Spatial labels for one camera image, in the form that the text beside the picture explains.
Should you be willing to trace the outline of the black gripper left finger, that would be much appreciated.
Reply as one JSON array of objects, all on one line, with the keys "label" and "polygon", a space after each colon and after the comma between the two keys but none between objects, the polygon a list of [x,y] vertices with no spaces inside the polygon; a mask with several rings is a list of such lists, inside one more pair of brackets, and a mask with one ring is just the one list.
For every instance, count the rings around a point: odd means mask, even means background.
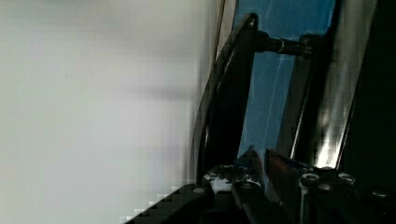
[{"label": "black gripper left finger", "polygon": [[262,171],[262,160],[254,146],[250,146],[233,163],[220,164],[211,168],[202,177],[202,186],[208,189],[216,201],[231,200],[232,186],[236,184],[265,190]]}]

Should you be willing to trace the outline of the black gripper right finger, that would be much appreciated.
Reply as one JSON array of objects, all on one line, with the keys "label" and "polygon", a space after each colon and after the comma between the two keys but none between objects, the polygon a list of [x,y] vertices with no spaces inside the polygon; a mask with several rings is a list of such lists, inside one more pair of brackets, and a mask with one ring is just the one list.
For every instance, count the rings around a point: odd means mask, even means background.
[{"label": "black gripper right finger", "polygon": [[264,171],[286,214],[295,224],[304,223],[304,194],[300,178],[307,169],[306,165],[273,149],[265,152]]}]

